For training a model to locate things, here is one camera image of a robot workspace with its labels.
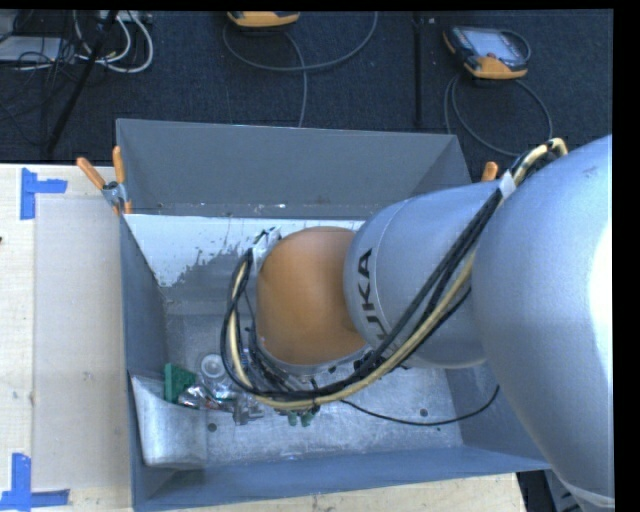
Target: blue tape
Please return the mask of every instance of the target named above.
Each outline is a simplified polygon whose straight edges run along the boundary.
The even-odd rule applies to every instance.
[[[31,492],[31,458],[21,453],[11,456],[11,490],[0,496],[0,510],[31,512],[33,507],[66,505],[69,489],[51,492]]]
[[[63,194],[66,190],[65,180],[38,181],[38,175],[35,172],[23,167],[20,219],[33,219],[36,216],[36,194]]]

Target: yellow cable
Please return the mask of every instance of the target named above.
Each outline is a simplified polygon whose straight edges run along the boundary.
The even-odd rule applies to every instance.
[[[395,368],[397,364],[401,363],[404,356],[408,355],[424,339],[424,337],[429,334],[429,332],[436,325],[440,317],[444,314],[444,311],[447,308],[447,306],[451,303],[455,295],[458,293],[458,291],[462,288],[464,283],[467,281],[467,279],[471,275],[473,256],[474,254],[471,254],[469,256],[469,258],[467,259],[467,262],[462,268],[461,273],[453,282],[453,284],[449,288],[449,291],[445,294],[443,299],[438,303],[438,305],[436,306],[432,314],[402,344],[402,346],[389,357],[389,359],[387,359],[384,363],[382,363],[378,368],[376,368],[373,372],[371,372],[369,375],[364,377],[362,380],[356,382],[355,384],[352,384],[351,386],[345,389],[342,389],[330,395],[319,396],[315,399],[302,399],[302,400],[285,401],[285,402],[282,402],[279,400],[273,400],[270,398],[265,398],[262,396],[256,396],[256,399],[262,402],[263,404],[273,407],[275,409],[304,410],[304,409],[312,408],[316,405],[321,405],[329,402],[334,402],[337,400],[342,400],[360,391],[366,386],[372,384],[376,380],[382,378],[389,371]],[[246,267],[246,263],[242,265],[240,269],[240,273],[238,274],[238,278],[236,279],[236,283],[234,285],[234,290],[233,290],[233,296],[235,296],[235,294],[237,293],[240,280],[241,280],[241,275],[245,267]],[[235,319],[234,313],[232,313],[232,315],[230,316],[229,328],[228,328],[229,343],[230,343],[230,350],[232,354],[233,366],[240,380],[246,385],[253,387],[249,378],[244,372],[244,368],[242,368],[240,357],[238,355],[238,340],[236,337],[236,330],[231,328],[231,326],[233,325],[232,323],[233,319]]]
[[[555,150],[559,153],[560,156],[564,156],[567,154],[567,147],[562,139],[551,139],[546,144],[541,144],[540,146],[534,148],[524,159],[524,161],[520,164],[518,169],[515,171],[513,175],[513,180],[518,186],[522,180],[524,179],[527,170],[533,165],[533,163],[544,155],[549,150]],[[335,393],[319,396],[315,399],[302,399],[302,400],[291,400],[291,401],[279,401],[273,400],[271,398],[266,398],[263,396],[255,395],[255,398],[262,402],[265,405],[273,407],[275,409],[286,409],[286,410],[305,410],[310,409],[314,406],[334,402],[338,400],[342,400],[354,393],[357,393],[361,389],[369,386],[373,382],[382,378],[389,371],[393,370],[398,364],[400,364],[403,359],[408,356],[415,347],[417,347],[420,342],[429,335],[431,330],[436,326],[437,322],[440,320],[442,315],[445,313],[446,308],[451,304],[453,298],[458,294],[458,292],[462,289],[464,284],[467,282],[469,277],[471,276],[471,269],[473,267],[473,261],[475,258],[475,249],[469,254],[465,264],[463,265],[460,274],[453,281],[449,290],[445,293],[444,297],[438,304],[435,309],[429,315],[429,317],[416,329],[416,331],[409,337],[407,340],[396,350],[389,358],[384,361],[380,366],[378,366],[375,370],[373,370],[369,375],[361,379],[360,381],[352,384],[349,387],[341,389]],[[238,289],[240,287],[240,282],[242,280],[242,275],[245,272],[247,267],[247,263],[244,262],[238,272],[238,277],[236,278],[236,282],[234,283],[233,294],[235,297]],[[247,377],[244,372],[244,368],[242,368],[242,362],[240,361],[240,356],[238,354],[238,339],[236,337],[236,330],[232,328],[235,326],[236,322],[236,312],[232,311],[229,316],[229,325],[227,327],[227,334],[229,336],[229,344],[231,350],[231,357],[233,361],[233,366],[238,374],[240,380],[247,385],[248,387],[253,387],[253,384]]]

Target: electronic device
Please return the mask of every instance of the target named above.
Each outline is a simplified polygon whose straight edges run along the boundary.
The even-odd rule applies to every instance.
[[[508,80],[527,73],[529,50],[523,55],[516,34],[506,30],[452,26],[443,32],[444,41],[454,56],[475,78]]]

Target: black cable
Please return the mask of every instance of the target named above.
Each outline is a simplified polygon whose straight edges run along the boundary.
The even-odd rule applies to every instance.
[[[300,66],[304,68],[304,58],[302,57],[302,52],[300,51],[300,47],[298,46],[298,43],[296,43],[293,37],[291,37],[288,33],[285,32],[284,35],[289,40],[294,50],[298,54],[298,59],[300,60]],[[298,119],[298,128],[302,128],[302,123],[304,122],[304,114],[305,114],[305,111],[307,110],[307,90],[308,90],[307,83],[308,83],[307,71],[303,70],[302,71],[302,107],[300,109],[300,117]]]
[[[501,198],[502,198],[502,193],[500,189],[496,189],[491,194],[491,196],[487,199],[487,201],[485,201],[483,206],[478,210],[478,212],[474,215],[473,219],[469,222],[469,224],[467,225],[463,233],[458,237],[456,242],[450,248],[445,258],[439,263],[436,270],[431,274],[431,276],[429,277],[429,279],[427,280],[423,288],[420,290],[418,295],[414,298],[412,303],[409,305],[409,307],[405,311],[400,321],[396,323],[396,325],[394,326],[394,329],[389,333],[386,340],[380,346],[378,346],[378,348],[375,351],[372,352],[371,357],[368,357],[365,361],[363,361],[363,363],[357,369],[355,369],[354,372],[349,377],[342,379],[338,382],[325,385],[321,388],[314,389],[313,391],[312,390],[304,390],[304,391],[296,390],[296,391],[287,393],[286,395],[283,395],[282,392],[280,391],[275,392],[273,390],[258,390],[258,389],[246,386],[231,371],[231,364],[229,363],[228,356],[226,354],[226,350],[227,350],[226,332],[228,328],[229,318],[233,311],[236,312],[236,318],[237,318],[237,302],[240,294],[244,291],[244,286],[246,286],[246,282],[248,281],[250,266],[252,263],[252,256],[251,256],[251,251],[250,250],[247,251],[247,253],[243,256],[243,258],[241,258],[237,267],[237,269],[240,269],[243,263],[246,261],[247,270],[245,271],[245,275],[242,277],[242,282],[238,287],[237,294],[235,297],[233,296],[233,287],[234,287],[234,283],[238,278],[239,270],[236,270],[233,274],[232,281],[231,281],[232,286],[229,294],[229,307],[222,325],[220,349],[221,349],[221,355],[222,355],[223,363],[225,365],[225,369],[231,375],[234,382],[236,382],[242,389],[244,389],[245,391],[251,392],[253,394],[258,394],[258,395],[261,394],[263,396],[273,396],[274,394],[276,394],[277,396],[288,397],[288,398],[291,398],[291,397],[317,398],[319,396],[332,394],[337,391],[340,391],[344,389],[346,386],[354,382],[357,382],[358,380],[361,380],[363,377],[365,377],[371,371],[373,371],[375,362],[379,359],[382,353],[391,345],[391,343],[395,340],[395,337],[401,332],[401,330],[406,326],[407,322],[413,316],[415,311],[417,311],[417,308],[425,299],[425,297],[428,295],[431,288],[438,282],[438,279],[443,275],[443,273],[447,271],[448,267],[452,265],[451,262],[452,261],[459,262],[464,257],[465,252],[468,250],[470,245],[473,244],[473,242],[475,241],[479,233],[484,228],[484,225],[486,224],[488,219],[491,217],[491,215],[499,205]],[[238,339],[238,343],[239,343],[239,350],[240,350],[240,343],[241,343],[240,338]]]
[[[498,396],[498,392],[500,391],[500,386],[497,385],[495,391],[493,392],[493,395],[491,395],[491,398],[487,401],[486,404],[484,404],[482,407],[480,407],[479,409],[467,413],[467,414],[463,414],[462,416],[458,416],[456,418],[451,418],[448,420],[442,420],[442,421],[427,421],[427,422],[421,422],[421,421],[410,421],[410,420],[403,420],[401,418],[393,418],[391,416],[387,416],[385,414],[379,414],[377,412],[373,412],[370,411],[368,409],[365,409],[364,407],[361,407],[357,404],[354,404],[353,402],[350,402],[349,400],[340,400],[343,404],[347,404],[351,407],[353,407],[354,409],[357,409],[360,412],[363,412],[365,414],[368,414],[370,416],[374,416],[375,418],[380,418],[383,420],[388,420],[388,421],[393,421],[394,423],[401,423],[402,425],[412,425],[415,427],[439,427],[441,425],[448,425],[450,423],[456,423],[462,420],[466,420],[467,418],[471,418],[473,416],[477,416],[478,414],[480,414],[481,412],[483,412],[484,410],[486,410],[496,399],[496,397]]]
[[[265,64],[259,64],[257,62],[253,62],[250,61],[244,57],[242,57],[239,53],[237,53],[229,44],[229,40],[227,39],[227,27],[229,26],[230,23],[227,22],[227,24],[225,24],[225,26],[222,29],[222,40],[225,44],[225,46],[227,47],[227,49],[229,50],[229,52],[236,58],[240,59],[242,62],[244,62],[245,64],[248,64],[249,66],[258,68],[258,69],[262,69],[262,70],[266,70],[266,71],[275,71],[275,72],[302,72],[302,77],[303,77],[303,91],[302,91],[302,107],[300,110],[300,117],[298,120],[298,128],[302,127],[302,124],[304,122],[304,116],[305,116],[305,111],[307,109],[307,90],[308,90],[308,77],[307,77],[307,72],[309,71],[320,71],[323,69],[328,69],[332,66],[338,65],[342,62],[345,62],[346,60],[350,59],[351,57],[353,57],[356,53],[358,53],[362,48],[365,47],[365,45],[369,42],[369,40],[371,39],[371,37],[373,36],[373,33],[375,32],[376,26],[378,23],[378,12],[374,12],[374,19],[373,19],[373,24],[372,27],[369,31],[369,33],[367,34],[367,36],[365,37],[365,39],[351,52],[349,52],[348,54],[339,57],[337,59],[334,59],[332,61],[329,62],[324,62],[324,63],[320,63],[320,64],[313,64],[310,66],[307,66],[304,62],[304,58],[302,56],[302,52],[300,51],[300,47],[298,46],[298,44],[296,43],[296,41],[293,39],[293,37],[291,37],[291,35],[289,35],[288,32],[284,32],[284,36],[289,40],[289,42],[291,43],[291,45],[293,46],[293,49],[295,50],[297,56],[298,56],[298,60],[300,61],[300,65],[299,66],[291,66],[291,67],[279,67],[279,66],[267,66]]]
[[[473,128],[471,128],[467,122],[464,120],[464,118],[462,117],[462,115],[460,114],[460,110],[458,108],[458,104],[456,102],[456,96],[455,96],[455,91],[457,89],[458,86],[458,82],[460,80],[460,77],[463,75],[463,73],[460,73],[456,76],[454,76],[449,83],[447,84],[447,87],[445,89],[445,93],[444,93],[444,119],[445,119],[445,126],[447,128],[447,133],[453,133],[451,130],[451,124],[449,123],[449,102],[451,102],[451,106],[453,108],[454,113],[456,114],[456,117],[458,118],[458,121],[460,122],[460,124],[462,124],[462,126],[464,127],[464,129],[469,133],[469,135],[471,135],[476,141],[478,141],[480,144],[488,147],[489,149],[495,151],[496,153],[501,153],[503,155],[506,156],[518,156],[519,153],[514,153],[512,151],[508,151],[506,149],[502,149],[499,148],[497,146],[494,146],[493,144],[487,142],[486,140],[482,139],[476,132],[475,130],[473,130]],[[538,105],[540,105],[546,120],[547,120],[547,124],[549,127],[549,134],[547,135],[547,139],[551,139],[553,137],[553,122],[551,120],[551,114],[549,114],[549,110],[547,109],[547,106],[544,104],[544,102],[542,101],[542,99],[533,91],[533,89],[531,89],[531,87],[529,87],[527,84],[525,84],[523,81],[521,80],[512,80],[513,82],[516,83],[516,85],[522,87],[537,103]]]
[[[471,287],[469,286],[469,288],[467,288],[467,291],[464,292],[464,294],[462,295],[462,297],[460,297],[460,299],[458,300],[458,302],[456,302],[452,307],[450,307],[447,312],[445,314],[443,314],[440,319],[436,322],[436,324],[433,326],[433,328],[431,329],[431,331],[429,332],[429,334],[418,344],[416,345],[413,350],[411,350],[411,352],[409,352],[406,356],[404,356],[402,358],[402,361],[400,361],[400,363],[398,363],[398,366],[400,366],[403,362],[405,362],[407,359],[409,359],[415,352],[416,350],[418,350],[422,345],[424,345],[424,343],[431,338],[435,332],[442,327],[442,325],[449,320],[449,318],[451,318],[451,316],[458,311],[458,309],[460,308],[460,306],[462,306],[462,304],[464,303],[465,300],[467,300],[467,298],[469,297],[469,295],[471,294]]]
[[[240,55],[238,52],[236,52],[229,44],[229,41],[227,39],[227,31],[228,31],[229,25],[230,23],[226,23],[222,29],[222,41],[224,42],[229,52],[231,52],[236,58],[240,59],[245,64],[248,64],[249,66],[253,66],[254,68],[263,69],[265,71],[277,71],[277,72],[283,72],[283,73],[292,73],[292,72],[298,72],[298,71],[320,71],[323,69],[330,68],[332,66],[336,66],[343,62],[346,62],[367,45],[367,43],[369,42],[369,40],[373,36],[373,33],[376,30],[376,26],[378,25],[378,11],[374,11],[373,13],[373,23],[371,24],[371,29],[369,30],[369,33],[355,49],[351,50],[349,53],[347,53],[346,55],[343,55],[342,57],[338,57],[337,59],[334,59],[328,62],[322,62],[319,64],[311,64],[311,65],[302,64],[300,66],[289,66],[289,67],[288,66],[284,66],[284,67],[268,66],[266,64],[260,64],[258,62],[253,62],[249,59],[246,59],[245,57]]]

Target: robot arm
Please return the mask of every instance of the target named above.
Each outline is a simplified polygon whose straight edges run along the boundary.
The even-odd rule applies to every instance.
[[[240,361],[233,308],[223,329],[238,384],[277,409],[317,410],[400,365],[486,361],[585,510],[613,508],[611,137],[566,155],[554,144],[501,180],[391,205],[355,235],[282,240],[258,275],[255,353],[270,377]],[[549,150],[561,157],[528,176]],[[351,378],[304,386],[350,360]]]

